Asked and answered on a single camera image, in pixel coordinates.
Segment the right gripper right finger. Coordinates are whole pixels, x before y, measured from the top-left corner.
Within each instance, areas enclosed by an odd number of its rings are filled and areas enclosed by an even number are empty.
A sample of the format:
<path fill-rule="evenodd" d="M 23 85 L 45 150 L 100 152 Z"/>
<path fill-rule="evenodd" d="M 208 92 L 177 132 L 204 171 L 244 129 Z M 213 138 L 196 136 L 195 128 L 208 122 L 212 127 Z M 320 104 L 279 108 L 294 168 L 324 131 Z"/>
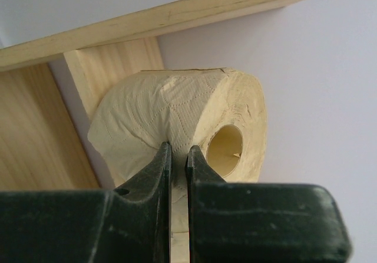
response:
<path fill-rule="evenodd" d="M 193 146 L 185 167 L 191 262 L 346 262 L 352 244 L 323 187 L 228 183 Z"/>

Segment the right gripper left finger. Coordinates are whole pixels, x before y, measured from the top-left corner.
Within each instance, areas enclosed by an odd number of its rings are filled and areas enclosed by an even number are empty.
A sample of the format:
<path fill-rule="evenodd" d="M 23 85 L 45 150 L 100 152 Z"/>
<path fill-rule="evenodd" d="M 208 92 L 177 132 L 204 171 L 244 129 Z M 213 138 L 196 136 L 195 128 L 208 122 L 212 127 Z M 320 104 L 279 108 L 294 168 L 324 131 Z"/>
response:
<path fill-rule="evenodd" d="M 1 193 L 2 262 L 169 262 L 171 146 L 114 190 Z"/>

